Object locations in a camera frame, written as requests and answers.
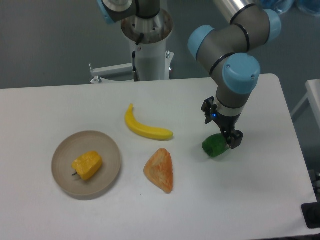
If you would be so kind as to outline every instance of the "bread slice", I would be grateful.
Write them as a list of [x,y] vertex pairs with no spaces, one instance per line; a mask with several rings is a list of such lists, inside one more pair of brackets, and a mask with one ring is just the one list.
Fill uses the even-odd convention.
[[144,166],[145,176],[165,193],[171,193],[174,187],[174,172],[170,153],[160,148]]

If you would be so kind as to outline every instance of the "gray floor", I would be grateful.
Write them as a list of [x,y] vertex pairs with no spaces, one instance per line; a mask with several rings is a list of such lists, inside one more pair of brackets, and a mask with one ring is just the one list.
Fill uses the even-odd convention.
[[[188,38],[201,25],[219,30],[228,23],[212,0],[165,2],[174,21],[168,40],[175,53],[172,77],[208,77],[189,53]],[[279,77],[291,111],[306,93],[305,82],[320,79],[320,17],[295,7],[280,17],[280,37],[250,54],[263,74]],[[0,89],[88,84],[89,63],[100,68],[129,62],[120,24],[106,25],[95,0],[0,1]],[[320,172],[320,130],[310,108],[294,126],[308,169]]]

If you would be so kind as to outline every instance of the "beige plate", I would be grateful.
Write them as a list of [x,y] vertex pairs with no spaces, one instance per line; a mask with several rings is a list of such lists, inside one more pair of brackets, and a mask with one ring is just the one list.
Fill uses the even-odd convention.
[[[72,176],[76,171],[71,164],[89,151],[97,151],[103,164],[92,178],[84,181],[78,175]],[[59,145],[53,155],[51,169],[54,180],[68,194],[88,197],[105,190],[118,175],[120,166],[119,148],[109,136],[98,131],[82,131]]]

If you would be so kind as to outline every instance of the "yellow bell pepper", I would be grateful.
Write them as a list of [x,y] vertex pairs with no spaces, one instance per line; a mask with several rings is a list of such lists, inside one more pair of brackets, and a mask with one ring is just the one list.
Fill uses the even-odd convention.
[[83,180],[90,179],[102,166],[102,158],[96,151],[88,151],[73,161],[71,167]]

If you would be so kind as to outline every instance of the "yellow banana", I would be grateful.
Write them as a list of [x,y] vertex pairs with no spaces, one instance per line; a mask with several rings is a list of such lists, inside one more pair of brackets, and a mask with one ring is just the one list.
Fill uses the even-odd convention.
[[125,123],[132,132],[149,139],[167,140],[172,138],[174,133],[168,129],[146,126],[138,122],[134,116],[133,108],[134,105],[130,104],[124,116]]

